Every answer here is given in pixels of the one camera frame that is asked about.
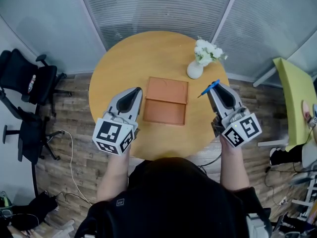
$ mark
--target blue pen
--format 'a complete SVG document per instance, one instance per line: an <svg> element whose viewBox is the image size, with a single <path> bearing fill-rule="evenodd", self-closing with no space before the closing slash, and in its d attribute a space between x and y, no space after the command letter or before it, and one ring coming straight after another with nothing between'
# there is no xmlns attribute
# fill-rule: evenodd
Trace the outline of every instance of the blue pen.
<svg viewBox="0 0 317 238"><path fill-rule="evenodd" d="M205 93L208 93L210 91L210 89L214 88L217 84L219 84L220 79L218 79L217 81L215 81L214 83L212 83L211 85L209 85L202 93L200 96L204 95Z"/></svg>

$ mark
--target round wooden table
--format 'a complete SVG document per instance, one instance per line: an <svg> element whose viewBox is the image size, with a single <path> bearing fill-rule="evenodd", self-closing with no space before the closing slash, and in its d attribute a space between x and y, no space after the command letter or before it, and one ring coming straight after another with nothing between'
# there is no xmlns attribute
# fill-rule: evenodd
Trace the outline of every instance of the round wooden table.
<svg viewBox="0 0 317 238"><path fill-rule="evenodd" d="M187 157L214 139L211 122L215 114L207 95L197 97L217 79L227 85L229 82L219 62L206 66L199 79L187 76L187 65L195 58L195 41L173 32L140 33L116 44L99 61L89 87L89 105L95 121L103 116L114 95L131 87L143 90L137 118L140 131L132 142L132 156L145 160ZM150 76L189 82L184 126L143 121Z"/></svg>

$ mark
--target black office chair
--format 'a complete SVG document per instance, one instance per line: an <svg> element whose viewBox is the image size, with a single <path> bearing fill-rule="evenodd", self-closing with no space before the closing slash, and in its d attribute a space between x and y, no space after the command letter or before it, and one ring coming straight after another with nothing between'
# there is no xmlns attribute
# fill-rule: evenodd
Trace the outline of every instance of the black office chair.
<svg viewBox="0 0 317 238"><path fill-rule="evenodd" d="M53 105L53 94L64 93L71 96L71 92L55 90L57 83L66 74L61 73L58 77L57 67L48 65L45 62L46 55L36 58L44 64L44 67L38 68L36 65L28 62L18 49L12 52L5 50L0 56L0 85L3 88L15 90L22 94L24 102L32 104L45 105L47 100L51 104L52 115L55 117ZM32 91L28 93L29 84L33 75L36 75Z"/></svg>
<svg viewBox="0 0 317 238"><path fill-rule="evenodd" d="M8 135L19 134L18 140L18 161L22 161L22 157L26 157L32 164L37 164L38 158L43 159L41 155L43 147L45 147L54 160L59 160L51 150L48 142L52 137L58 134L64 134L64 131L57 131L52 134L45 134L46 123L49 118L44 121L39 115L23 111L6 97L4 89L0 87L0 101L9 109L15 118L22 120L20 130L7 130L7 125L4 126L2 142L5 144L5 138Z"/></svg>

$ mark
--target flower vase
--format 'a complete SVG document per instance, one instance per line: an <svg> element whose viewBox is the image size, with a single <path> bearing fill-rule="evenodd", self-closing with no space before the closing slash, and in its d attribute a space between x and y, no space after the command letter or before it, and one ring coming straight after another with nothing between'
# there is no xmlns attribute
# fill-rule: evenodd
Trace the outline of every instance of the flower vase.
<svg viewBox="0 0 317 238"><path fill-rule="evenodd" d="M197 79L201 77L203 72L204 72L204 67L200 63L198 63L196 60L193 60L187 66L187 75L192 79Z"/></svg>

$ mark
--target wooden floor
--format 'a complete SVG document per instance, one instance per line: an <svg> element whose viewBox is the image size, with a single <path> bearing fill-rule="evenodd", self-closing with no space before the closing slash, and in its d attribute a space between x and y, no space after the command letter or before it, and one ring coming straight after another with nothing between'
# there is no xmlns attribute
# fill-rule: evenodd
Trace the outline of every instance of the wooden floor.
<svg viewBox="0 0 317 238"><path fill-rule="evenodd" d="M96 190L98 184L107 169L107 156L98 151L92 142L92 134L95 123L90 114L88 102L88 88L91 74L79 74L68 76L60 82L58 89L72 91L73 96L67 97L56 95L55 109L56 118L50 117L47 132L66 130L72 134L74 140L73 175L81 192L89 201L96 201ZM253 88L251 83L230 80L230 86L236 90L244 105L254 112L262 126L263 133L243 147L245 166L250 178L251 185L256 189L257 195L263 207L271 207L271 219L275 220L285 211L294 212L292 204L277 206L283 197L287 196L290 202L293 198L303 198L305 188L303 186L290 187L288 181L292 173L270 172L266 178L267 184L274 187L274 201L272 198L272 187L264 184L265 169L269 165L269 148L258 148L257 141L282 138L287 134L287 117L283 91L277 88L259 86ZM41 108L43 116L50 116L50 107ZM71 140L68 134L57 136L49 142L49 145L60 156L60 161L54 161L45 151L45 159L39 160L36 166L37 185L39 192L48 190L49 193L57 195L74 193L79 195L70 172ZM210 143L201 152L189 158L196 165L208 163L215 159L221 152L219 140ZM131 158L129 173L142 160ZM219 181L220 162L206 166L208 176ZM280 170L292 170L292 165L279 167ZM68 195L65 200L60 194L58 196L59 211L51 212L50 217L58 223L65 223L70 219L75 220L75 228L87 215L90 205L83 200Z"/></svg>

